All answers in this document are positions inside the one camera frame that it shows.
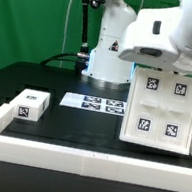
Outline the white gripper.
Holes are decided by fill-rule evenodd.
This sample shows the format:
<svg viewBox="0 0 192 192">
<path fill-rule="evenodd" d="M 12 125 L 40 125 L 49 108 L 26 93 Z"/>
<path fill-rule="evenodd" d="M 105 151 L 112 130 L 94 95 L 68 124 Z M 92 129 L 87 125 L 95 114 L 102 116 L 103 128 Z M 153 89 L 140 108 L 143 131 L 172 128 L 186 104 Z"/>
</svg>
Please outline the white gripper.
<svg viewBox="0 0 192 192">
<path fill-rule="evenodd" d="M 192 9 L 142 9 L 120 40 L 122 60 L 192 74 Z"/>
</svg>

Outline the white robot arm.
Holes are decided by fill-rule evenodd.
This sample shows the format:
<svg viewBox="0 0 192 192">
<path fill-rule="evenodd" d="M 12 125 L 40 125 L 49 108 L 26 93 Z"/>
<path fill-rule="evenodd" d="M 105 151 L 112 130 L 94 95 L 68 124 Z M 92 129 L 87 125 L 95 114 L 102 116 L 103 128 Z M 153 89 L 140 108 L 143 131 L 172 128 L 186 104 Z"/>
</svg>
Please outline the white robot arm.
<svg viewBox="0 0 192 192">
<path fill-rule="evenodd" d="M 106 0 L 99 43 L 83 78 L 100 86 L 126 84 L 135 63 L 192 74 L 192 0 L 179 2 L 136 13 L 123 0 Z"/>
</svg>

